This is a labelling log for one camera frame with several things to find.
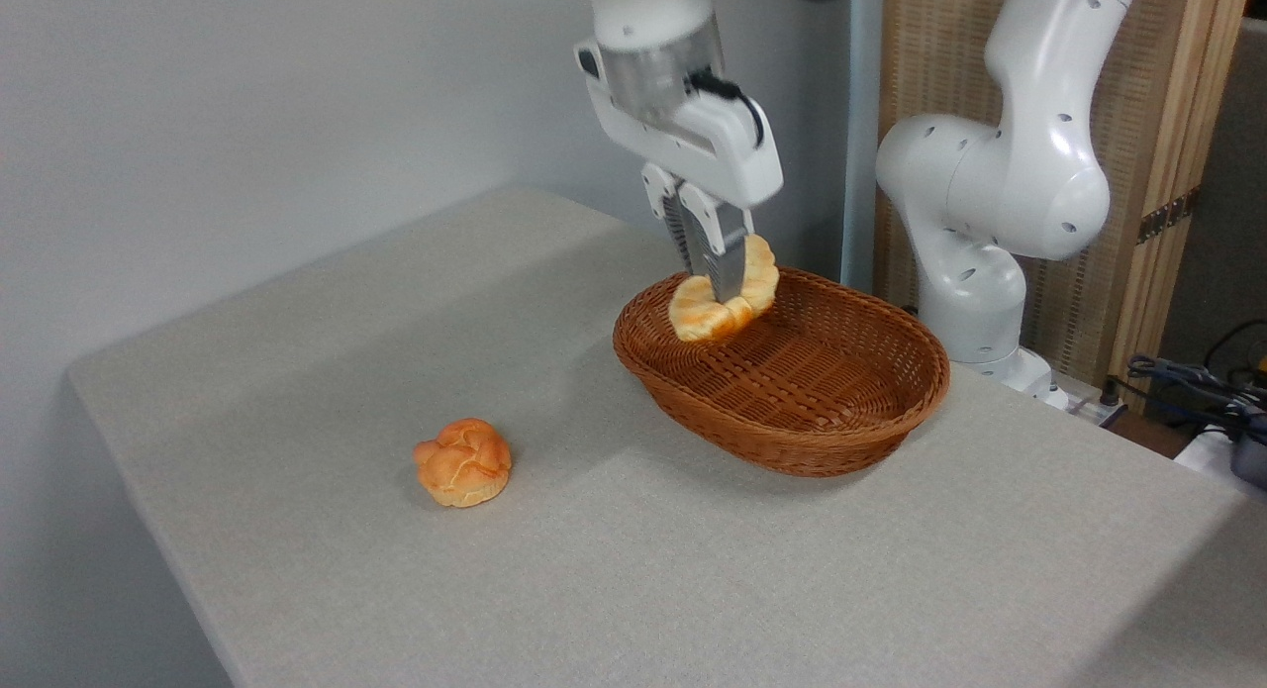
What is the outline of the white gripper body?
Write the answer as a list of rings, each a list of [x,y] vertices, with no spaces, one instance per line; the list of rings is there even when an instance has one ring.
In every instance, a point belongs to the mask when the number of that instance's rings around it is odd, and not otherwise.
[[[590,103],[607,137],[665,172],[735,207],[756,207],[783,188],[777,144],[760,106],[712,92],[688,92],[665,114],[634,115],[617,103],[598,43],[574,47]]]

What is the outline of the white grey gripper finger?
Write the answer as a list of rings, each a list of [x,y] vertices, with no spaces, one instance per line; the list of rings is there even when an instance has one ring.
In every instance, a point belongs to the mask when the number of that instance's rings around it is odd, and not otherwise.
[[[753,233],[750,213],[692,182],[678,190],[691,272],[710,281],[715,302],[740,295],[745,277],[745,239]]]
[[[688,276],[697,276],[679,195],[682,179],[658,163],[644,163],[641,177],[653,215],[665,226]]]

